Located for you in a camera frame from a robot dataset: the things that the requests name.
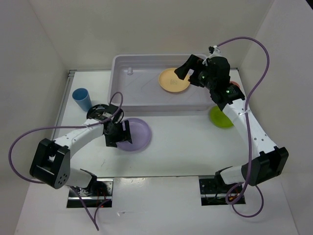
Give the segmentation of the purple plastic plate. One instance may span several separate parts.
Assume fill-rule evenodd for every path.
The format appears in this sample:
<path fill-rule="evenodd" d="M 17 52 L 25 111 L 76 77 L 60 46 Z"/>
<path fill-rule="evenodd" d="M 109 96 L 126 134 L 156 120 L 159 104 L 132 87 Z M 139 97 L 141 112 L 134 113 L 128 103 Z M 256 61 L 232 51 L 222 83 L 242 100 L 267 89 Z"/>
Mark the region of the purple plastic plate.
<path fill-rule="evenodd" d="M 128 152 L 143 150 L 149 144 L 152 137 L 150 126 L 140 118 L 131 117 L 122 121 L 123 127 L 125 127 L 126 121 L 129 122 L 133 143 L 128 141 L 118 142 L 117 148 Z"/>

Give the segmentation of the orange plastic plate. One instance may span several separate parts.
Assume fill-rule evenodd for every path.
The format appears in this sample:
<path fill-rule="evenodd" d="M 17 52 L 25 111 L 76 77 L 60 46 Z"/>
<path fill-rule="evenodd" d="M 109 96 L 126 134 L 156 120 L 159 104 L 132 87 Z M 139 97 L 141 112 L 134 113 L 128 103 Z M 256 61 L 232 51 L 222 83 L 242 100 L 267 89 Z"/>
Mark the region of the orange plastic plate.
<path fill-rule="evenodd" d="M 174 73 L 176 68 L 168 68 L 162 71 L 158 77 L 159 85 L 167 92 L 180 93 L 186 90 L 190 86 L 188 81 L 189 76 L 186 79 L 181 80 Z"/>

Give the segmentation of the coral plastic cup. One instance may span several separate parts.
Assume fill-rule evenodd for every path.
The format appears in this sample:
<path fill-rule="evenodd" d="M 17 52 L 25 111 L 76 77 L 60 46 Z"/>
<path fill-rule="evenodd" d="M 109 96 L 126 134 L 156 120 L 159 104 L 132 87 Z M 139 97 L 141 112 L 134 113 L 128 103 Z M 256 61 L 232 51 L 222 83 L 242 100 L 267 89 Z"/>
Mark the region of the coral plastic cup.
<path fill-rule="evenodd" d="M 237 82 L 235 82 L 235 81 L 230 81 L 230 83 L 233 84 L 233 85 L 235 85 L 235 86 L 237 86 L 238 88 L 240 88 L 240 85 L 239 85 Z"/>

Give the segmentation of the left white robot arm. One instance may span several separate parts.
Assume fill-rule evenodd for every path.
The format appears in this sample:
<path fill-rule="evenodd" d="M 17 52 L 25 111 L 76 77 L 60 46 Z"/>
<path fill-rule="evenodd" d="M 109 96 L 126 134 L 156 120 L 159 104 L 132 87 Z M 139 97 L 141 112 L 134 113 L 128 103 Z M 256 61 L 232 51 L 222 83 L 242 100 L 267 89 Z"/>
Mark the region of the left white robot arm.
<path fill-rule="evenodd" d="M 123 141 L 132 143 L 129 121 L 114 122 L 109 119 L 103 123 L 87 119 L 83 125 L 64 136 L 40 141 L 30 175 L 54 189 L 79 187 L 85 195 L 95 194 L 97 176 L 87 170 L 72 168 L 70 161 L 81 148 L 102 135 L 107 147 L 117 147 L 117 143 Z"/>

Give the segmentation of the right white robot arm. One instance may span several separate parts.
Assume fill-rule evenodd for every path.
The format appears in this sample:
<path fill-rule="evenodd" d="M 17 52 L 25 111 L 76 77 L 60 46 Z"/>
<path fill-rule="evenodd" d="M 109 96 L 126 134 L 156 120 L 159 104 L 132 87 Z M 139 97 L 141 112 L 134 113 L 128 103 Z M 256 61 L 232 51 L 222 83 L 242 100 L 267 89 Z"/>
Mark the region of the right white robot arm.
<path fill-rule="evenodd" d="M 256 186 L 282 173 L 289 153 L 265 133 L 246 104 L 244 93 L 230 82 L 230 65 L 226 58 L 217 56 L 204 60 L 191 55 L 174 73 L 180 80 L 188 79 L 191 85 L 207 88 L 213 102 L 230 119 L 248 145 L 246 164 L 215 173 L 217 191 L 226 192 L 235 183 L 247 182 Z"/>

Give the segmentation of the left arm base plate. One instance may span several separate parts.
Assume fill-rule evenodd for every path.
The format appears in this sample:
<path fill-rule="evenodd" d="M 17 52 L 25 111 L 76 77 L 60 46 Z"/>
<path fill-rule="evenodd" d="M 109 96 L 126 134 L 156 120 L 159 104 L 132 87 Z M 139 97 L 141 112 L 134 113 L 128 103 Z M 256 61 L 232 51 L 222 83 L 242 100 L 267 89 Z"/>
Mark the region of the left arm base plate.
<path fill-rule="evenodd" d="M 80 195 L 87 208 L 111 208 L 113 183 L 113 178 L 98 178 L 96 185 L 91 191 L 79 187 L 75 187 L 75 190 L 70 188 L 67 198 L 67 208 L 83 207 L 78 195 Z"/>

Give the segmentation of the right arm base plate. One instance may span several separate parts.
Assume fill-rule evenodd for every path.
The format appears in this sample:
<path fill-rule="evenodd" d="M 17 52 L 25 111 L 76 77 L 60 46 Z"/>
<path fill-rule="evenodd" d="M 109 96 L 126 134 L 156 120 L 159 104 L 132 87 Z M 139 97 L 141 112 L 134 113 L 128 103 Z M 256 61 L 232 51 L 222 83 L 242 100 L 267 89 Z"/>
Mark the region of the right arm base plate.
<path fill-rule="evenodd" d="M 226 205 L 226 193 L 233 185 L 219 187 L 213 175 L 199 176 L 199 186 L 202 206 Z"/>

